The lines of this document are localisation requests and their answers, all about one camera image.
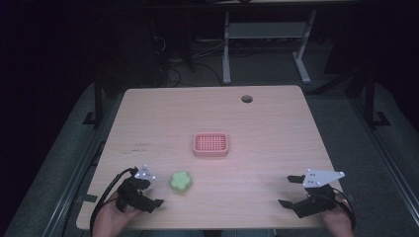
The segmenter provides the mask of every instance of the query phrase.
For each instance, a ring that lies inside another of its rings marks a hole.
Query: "green object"
[[[192,184],[192,179],[186,171],[179,171],[172,174],[172,182],[170,186],[173,190],[184,192]]]

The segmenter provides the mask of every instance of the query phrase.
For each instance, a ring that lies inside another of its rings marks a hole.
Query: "pink plastic basket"
[[[198,157],[223,157],[228,154],[227,135],[223,132],[201,132],[194,136],[194,154]]]

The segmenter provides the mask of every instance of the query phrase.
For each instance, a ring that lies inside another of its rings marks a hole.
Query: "wooden table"
[[[245,95],[253,102],[243,103]],[[227,156],[194,156],[194,134],[207,131],[228,135]],[[322,226],[319,216],[299,219],[278,199],[306,198],[302,185],[290,184],[288,175],[304,175],[307,168],[333,170],[297,86],[128,90],[88,194],[101,196],[116,174],[143,164],[156,176],[145,195],[165,201],[139,216],[130,226],[134,229]],[[172,173],[181,170],[193,178],[184,194],[170,188]],[[332,186],[341,189],[338,182]],[[83,203],[79,228],[89,228],[94,206]]]

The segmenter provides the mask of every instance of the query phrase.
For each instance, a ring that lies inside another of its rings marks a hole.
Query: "hole in table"
[[[241,101],[246,103],[246,104],[249,104],[253,101],[253,97],[245,95],[245,96],[241,97]]]

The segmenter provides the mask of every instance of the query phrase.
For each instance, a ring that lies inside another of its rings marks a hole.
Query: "hand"
[[[336,200],[345,203],[338,197],[336,197]],[[334,237],[354,237],[351,219],[339,205],[331,210],[320,212],[320,215],[323,218],[327,229]]]
[[[93,225],[93,237],[118,236],[132,220],[142,213],[139,209],[121,212],[117,208],[118,196],[118,193],[114,192],[108,199],[112,201],[99,210]]]

